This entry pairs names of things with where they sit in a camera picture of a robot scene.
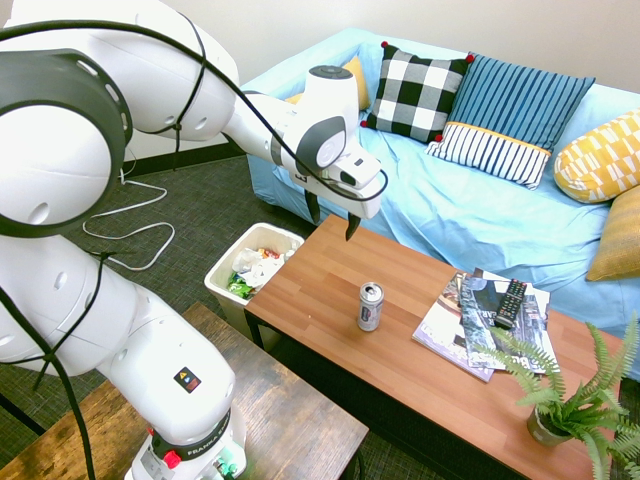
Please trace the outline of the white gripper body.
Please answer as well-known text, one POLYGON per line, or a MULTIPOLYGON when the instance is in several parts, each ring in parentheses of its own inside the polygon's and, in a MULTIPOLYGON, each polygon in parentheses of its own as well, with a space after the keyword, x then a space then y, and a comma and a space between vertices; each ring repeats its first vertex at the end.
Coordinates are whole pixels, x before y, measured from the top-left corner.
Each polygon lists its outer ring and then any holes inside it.
POLYGON ((319 177, 293 172, 292 181, 316 194, 318 202, 322 197, 361 219, 371 219, 380 209, 384 175, 379 167, 329 167, 319 177))

